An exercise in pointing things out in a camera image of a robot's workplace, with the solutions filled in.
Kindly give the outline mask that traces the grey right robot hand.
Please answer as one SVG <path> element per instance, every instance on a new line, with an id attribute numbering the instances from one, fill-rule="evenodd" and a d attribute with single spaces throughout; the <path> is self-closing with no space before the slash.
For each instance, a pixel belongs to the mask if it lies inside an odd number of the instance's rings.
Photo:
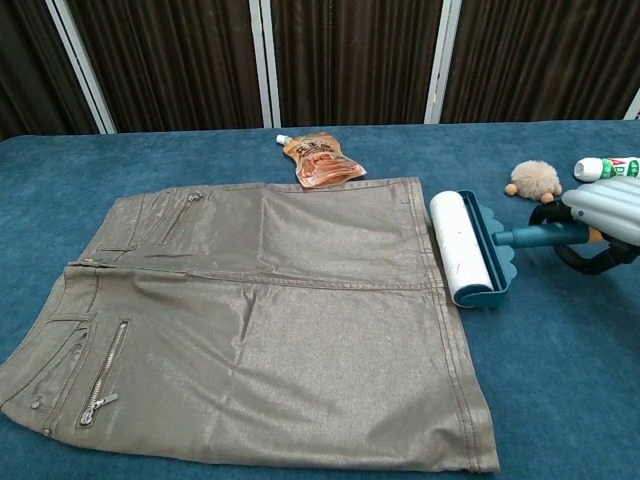
<path id="1" fill-rule="evenodd" d="M 530 226 L 574 226 L 570 240 L 553 245 L 556 255 L 571 269 L 598 275 L 640 257 L 640 180 L 617 176 L 566 191 L 559 200 L 537 206 Z M 609 247 L 591 258 L 572 244 L 606 242 Z"/>

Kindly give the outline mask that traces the teal lint roller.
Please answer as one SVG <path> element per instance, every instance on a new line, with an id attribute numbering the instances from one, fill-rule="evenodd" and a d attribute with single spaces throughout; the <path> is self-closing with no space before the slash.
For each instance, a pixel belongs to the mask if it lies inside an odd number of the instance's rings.
<path id="1" fill-rule="evenodd" d="M 449 295 L 460 308 L 502 303 L 517 275 L 517 249 L 585 244 L 591 236 L 572 218 L 507 230 L 470 190 L 440 192 L 429 209 Z"/>

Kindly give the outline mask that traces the brown zippered skirt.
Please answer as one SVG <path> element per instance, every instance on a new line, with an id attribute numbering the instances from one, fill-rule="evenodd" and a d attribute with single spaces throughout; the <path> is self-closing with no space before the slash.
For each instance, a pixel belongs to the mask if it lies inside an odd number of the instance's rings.
<path id="1" fill-rule="evenodd" d="M 118 199 L 0 365 L 0 413 L 202 463 L 499 467 L 415 177 Z"/>

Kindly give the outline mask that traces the white green labelled bottle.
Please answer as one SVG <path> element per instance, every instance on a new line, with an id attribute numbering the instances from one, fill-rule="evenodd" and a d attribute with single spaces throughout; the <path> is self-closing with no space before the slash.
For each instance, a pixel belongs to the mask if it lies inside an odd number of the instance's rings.
<path id="1" fill-rule="evenodd" d="M 640 177 L 640 157 L 586 157 L 579 160 L 573 176 L 581 182 L 595 182 L 614 177 Z"/>

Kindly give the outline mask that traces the beige fluffy plush toy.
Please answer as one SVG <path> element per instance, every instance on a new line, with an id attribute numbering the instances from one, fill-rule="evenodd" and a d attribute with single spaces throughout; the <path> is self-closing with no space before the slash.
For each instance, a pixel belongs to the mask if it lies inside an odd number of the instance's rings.
<path id="1" fill-rule="evenodd" d="M 562 194 L 556 169 L 542 160 L 528 160 L 516 165 L 504 192 L 540 203 L 552 202 Z"/>

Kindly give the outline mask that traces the blue table cloth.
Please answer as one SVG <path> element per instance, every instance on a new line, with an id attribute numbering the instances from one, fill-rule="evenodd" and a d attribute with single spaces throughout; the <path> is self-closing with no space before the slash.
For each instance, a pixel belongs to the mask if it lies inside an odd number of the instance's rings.
<path id="1" fill-rule="evenodd" d="M 562 184 L 584 157 L 640 157 L 640 120 L 334 126 L 372 178 L 417 176 L 433 195 L 472 189 L 508 226 L 528 202 L 503 187 L 522 160 Z M 121 196 L 171 186 L 285 183 L 273 129 L 21 135 L 0 140 L 0 362 L 64 265 Z M 0 416 L 0 480 L 640 480 L 640 260 L 599 276 L 522 250 L 496 310 L 462 314 L 493 417 L 500 470 L 427 474 L 203 465 L 77 449 Z"/>

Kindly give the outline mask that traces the orange spouted refill pouch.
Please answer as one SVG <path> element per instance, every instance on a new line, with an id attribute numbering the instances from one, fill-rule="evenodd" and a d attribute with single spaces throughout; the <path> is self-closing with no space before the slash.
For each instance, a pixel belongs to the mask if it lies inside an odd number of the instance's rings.
<path id="1" fill-rule="evenodd" d="M 295 163 L 295 174 L 303 188 L 337 186 L 364 176 L 367 171 L 347 157 L 338 140 L 327 132 L 298 137 L 276 136 L 276 143 Z"/>

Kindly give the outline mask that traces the dark folding screen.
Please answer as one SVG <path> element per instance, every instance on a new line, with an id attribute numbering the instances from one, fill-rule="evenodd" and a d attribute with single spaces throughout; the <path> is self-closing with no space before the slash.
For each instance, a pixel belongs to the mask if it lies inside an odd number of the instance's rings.
<path id="1" fill-rule="evenodd" d="M 620 119 L 640 0 L 0 0 L 25 134 Z"/>

